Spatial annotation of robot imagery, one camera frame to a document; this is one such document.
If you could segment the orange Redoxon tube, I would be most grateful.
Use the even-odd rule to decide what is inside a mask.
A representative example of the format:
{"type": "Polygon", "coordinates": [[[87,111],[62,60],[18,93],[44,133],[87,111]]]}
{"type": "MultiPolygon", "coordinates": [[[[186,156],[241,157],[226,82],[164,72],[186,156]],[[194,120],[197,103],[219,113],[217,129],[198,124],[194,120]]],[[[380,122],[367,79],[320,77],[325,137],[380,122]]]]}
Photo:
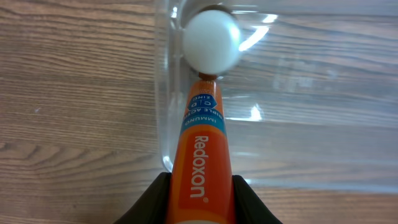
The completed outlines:
{"type": "Polygon", "coordinates": [[[236,223],[221,90],[190,89],[170,181],[166,223],[236,223]]]}

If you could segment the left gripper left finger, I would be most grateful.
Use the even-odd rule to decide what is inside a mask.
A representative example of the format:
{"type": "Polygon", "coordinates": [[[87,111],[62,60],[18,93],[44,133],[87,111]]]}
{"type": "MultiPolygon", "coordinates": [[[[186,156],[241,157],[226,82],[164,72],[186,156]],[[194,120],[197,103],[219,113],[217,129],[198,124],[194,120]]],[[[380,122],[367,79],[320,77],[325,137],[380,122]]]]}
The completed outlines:
{"type": "Polygon", "coordinates": [[[114,224],[164,224],[171,177],[170,172],[160,173],[135,204],[114,224]]]}

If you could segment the black tube white cap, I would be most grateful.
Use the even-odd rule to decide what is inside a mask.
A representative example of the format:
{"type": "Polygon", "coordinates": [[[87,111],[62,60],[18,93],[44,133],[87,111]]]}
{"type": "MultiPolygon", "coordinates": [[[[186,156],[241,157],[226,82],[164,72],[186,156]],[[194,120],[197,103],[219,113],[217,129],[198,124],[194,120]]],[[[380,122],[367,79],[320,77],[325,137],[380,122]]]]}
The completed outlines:
{"type": "Polygon", "coordinates": [[[189,66],[202,80],[216,80],[240,59],[242,33],[230,13],[204,10],[193,16],[183,30],[182,51],[189,66]]]}

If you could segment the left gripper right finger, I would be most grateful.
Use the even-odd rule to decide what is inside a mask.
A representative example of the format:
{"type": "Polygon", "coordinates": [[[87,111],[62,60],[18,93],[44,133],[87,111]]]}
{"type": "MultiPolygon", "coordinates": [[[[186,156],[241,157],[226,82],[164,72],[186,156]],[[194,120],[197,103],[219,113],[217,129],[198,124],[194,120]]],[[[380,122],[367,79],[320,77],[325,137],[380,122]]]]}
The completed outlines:
{"type": "Polygon", "coordinates": [[[240,175],[233,175],[233,185],[236,223],[282,224],[240,175]]]}

